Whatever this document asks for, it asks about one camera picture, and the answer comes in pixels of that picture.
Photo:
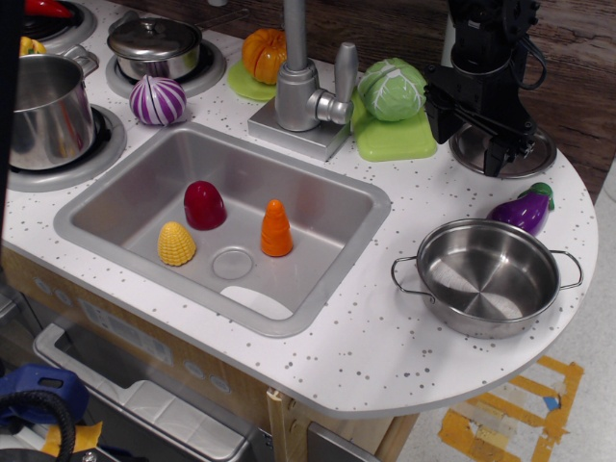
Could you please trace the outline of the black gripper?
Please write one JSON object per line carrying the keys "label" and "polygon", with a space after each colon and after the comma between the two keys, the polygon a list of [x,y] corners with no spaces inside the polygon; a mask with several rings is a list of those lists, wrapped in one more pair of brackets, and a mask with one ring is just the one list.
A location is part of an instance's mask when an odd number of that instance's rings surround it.
{"label": "black gripper", "polygon": [[493,72],[472,74],[455,67],[424,69],[425,111],[434,140],[443,144],[467,123],[492,138],[484,153],[484,174],[498,177],[506,159],[532,152],[536,122],[522,104],[519,91],[534,90],[525,81],[523,64],[507,64]]}

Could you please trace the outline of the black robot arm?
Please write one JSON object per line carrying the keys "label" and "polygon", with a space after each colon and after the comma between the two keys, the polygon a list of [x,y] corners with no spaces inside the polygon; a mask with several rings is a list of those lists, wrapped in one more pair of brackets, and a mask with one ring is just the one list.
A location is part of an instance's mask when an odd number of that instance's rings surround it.
{"label": "black robot arm", "polygon": [[545,81],[546,62],[528,30],[538,1],[450,1],[450,66],[425,69],[425,111],[440,144],[465,124],[488,136],[482,172],[496,177],[534,147],[537,124],[519,97]]}

